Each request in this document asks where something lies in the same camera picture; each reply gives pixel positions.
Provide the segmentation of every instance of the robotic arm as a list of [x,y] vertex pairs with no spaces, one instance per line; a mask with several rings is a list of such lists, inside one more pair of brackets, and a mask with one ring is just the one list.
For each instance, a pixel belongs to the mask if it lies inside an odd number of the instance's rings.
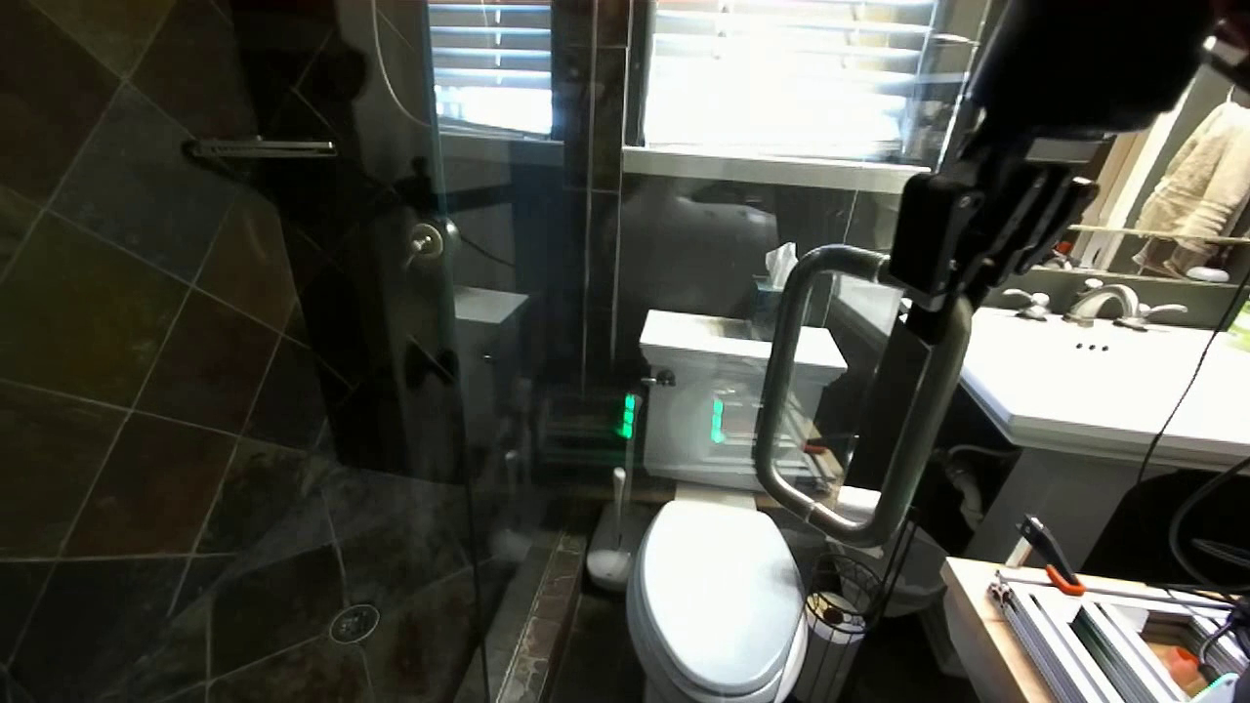
[[[757,486],[833,539],[891,543],[956,389],[973,309],[1053,246],[1092,198],[1081,172],[1105,140],[1173,111],[1201,56],[1250,86],[1250,0],[1002,0],[964,91],[956,132],[970,138],[906,182],[891,259],[820,246],[787,275],[755,432]],[[867,521],[848,521],[772,472],[799,309],[822,268],[911,297],[851,464],[882,478]]]

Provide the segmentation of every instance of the window blinds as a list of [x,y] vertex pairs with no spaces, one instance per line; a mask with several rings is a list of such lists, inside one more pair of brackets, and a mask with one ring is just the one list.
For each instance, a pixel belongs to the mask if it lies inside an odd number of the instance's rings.
[[903,160],[933,86],[964,78],[928,71],[936,16],[936,0],[656,0],[645,145]]
[[440,120],[552,132],[552,0],[432,0]]

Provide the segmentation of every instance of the toilet bowl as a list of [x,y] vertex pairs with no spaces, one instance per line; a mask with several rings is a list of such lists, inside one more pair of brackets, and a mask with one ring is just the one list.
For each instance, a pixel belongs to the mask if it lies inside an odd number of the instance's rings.
[[799,573],[755,503],[666,499],[624,606],[649,703],[785,698],[807,649]]

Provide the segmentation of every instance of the toilet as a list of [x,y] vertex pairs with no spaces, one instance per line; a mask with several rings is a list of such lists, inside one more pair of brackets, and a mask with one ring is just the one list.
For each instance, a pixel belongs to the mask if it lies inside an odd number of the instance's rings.
[[[742,319],[650,309],[639,350],[666,374],[645,399],[639,469],[677,486],[624,585],[649,703],[782,703],[805,663],[807,620],[799,570],[755,507],[751,393],[770,341],[744,336]],[[828,331],[805,328],[794,384],[805,416],[838,371]]]
[[799,573],[751,496],[666,499],[632,560],[624,608],[649,703],[772,703],[805,663]]

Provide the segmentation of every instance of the floor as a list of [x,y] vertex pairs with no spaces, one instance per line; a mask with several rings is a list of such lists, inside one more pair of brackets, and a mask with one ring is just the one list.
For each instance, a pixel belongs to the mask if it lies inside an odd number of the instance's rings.
[[[562,658],[545,689],[545,703],[585,703],[585,698],[593,703],[645,698],[639,663],[628,649],[621,593],[583,589],[575,620],[562,642]],[[894,620],[878,620],[863,642],[842,698],[848,703],[891,703],[891,698],[973,703],[977,694],[964,681],[947,681],[936,671],[936,659],[924,649],[919,616],[894,616]]]

